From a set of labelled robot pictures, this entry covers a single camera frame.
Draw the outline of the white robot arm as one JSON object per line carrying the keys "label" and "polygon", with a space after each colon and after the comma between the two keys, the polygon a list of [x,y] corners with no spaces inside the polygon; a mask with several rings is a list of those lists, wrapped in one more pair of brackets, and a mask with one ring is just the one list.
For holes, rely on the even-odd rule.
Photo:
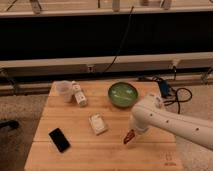
{"label": "white robot arm", "polygon": [[162,108],[162,98],[146,94],[131,110],[130,126],[144,133],[148,126],[155,126],[188,141],[213,150],[213,121],[168,112]]}

